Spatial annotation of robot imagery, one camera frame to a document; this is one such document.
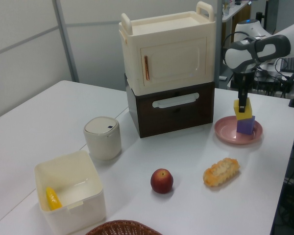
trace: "yellow object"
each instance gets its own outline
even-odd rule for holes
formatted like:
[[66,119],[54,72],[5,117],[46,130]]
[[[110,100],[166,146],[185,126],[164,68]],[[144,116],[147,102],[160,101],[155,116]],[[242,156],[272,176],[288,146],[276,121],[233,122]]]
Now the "yellow object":
[[238,99],[236,99],[234,101],[234,111],[235,111],[235,115],[236,115],[237,120],[252,118],[252,110],[251,110],[251,104],[250,104],[249,98],[247,98],[244,113],[239,112],[239,100]]
[[239,168],[240,165],[236,159],[224,158],[205,170],[202,178],[205,185],[215,187],[232,178]]
[[46,195],[47,195],[49,207],[52,211],[62,207],[62,204],[61,204],[57,194],[55,193],[55,191],[52,188],[50,188],[50,187],[46,188]]

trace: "yellow block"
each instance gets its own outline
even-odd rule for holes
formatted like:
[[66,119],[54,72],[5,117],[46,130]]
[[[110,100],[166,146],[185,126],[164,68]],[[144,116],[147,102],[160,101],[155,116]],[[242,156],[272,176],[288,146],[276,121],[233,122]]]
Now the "yellow block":
[[237,120],[252,118],[252,110],[251,110],[251,104],[250,104],[249,98],[247,98],[244,113],[239,112],[239,100],[238,99],[236,99],[234,101],[234,111],[235,111],[235,115],[236,115]]

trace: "purple block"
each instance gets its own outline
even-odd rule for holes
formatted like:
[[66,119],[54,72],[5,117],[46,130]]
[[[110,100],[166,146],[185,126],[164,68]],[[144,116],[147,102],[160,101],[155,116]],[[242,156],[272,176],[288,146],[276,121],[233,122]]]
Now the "purple block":
[[253,134],[254,124],[255,116],[247,119],[238,120],[236,132],[251,135]]

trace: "cream storage box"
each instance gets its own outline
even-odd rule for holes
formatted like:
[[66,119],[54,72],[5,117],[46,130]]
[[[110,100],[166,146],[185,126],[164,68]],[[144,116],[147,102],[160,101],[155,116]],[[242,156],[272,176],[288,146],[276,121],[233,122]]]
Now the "cream storage box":
[[214,81],[216,22],[211,5],[200,1],[196,12],[133,21],[123,13],[121,18],[125,74],[135,95]]
[[[41,212],[55,235],[73,233],[105,218],[103,186],[86,151],[36,165],[35,181]],[[47,187],[54,189],[61,208],[50,210]]]

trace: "brown drawer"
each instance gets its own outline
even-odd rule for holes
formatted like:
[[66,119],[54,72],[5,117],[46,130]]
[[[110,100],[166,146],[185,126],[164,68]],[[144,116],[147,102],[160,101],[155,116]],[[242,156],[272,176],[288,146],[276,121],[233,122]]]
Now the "brown drawer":
[[[136,96],[125,76],[129,111],[141,138],[213,122],[214,82]],[[198,94],[189,103],[155,107],[155,101]]]

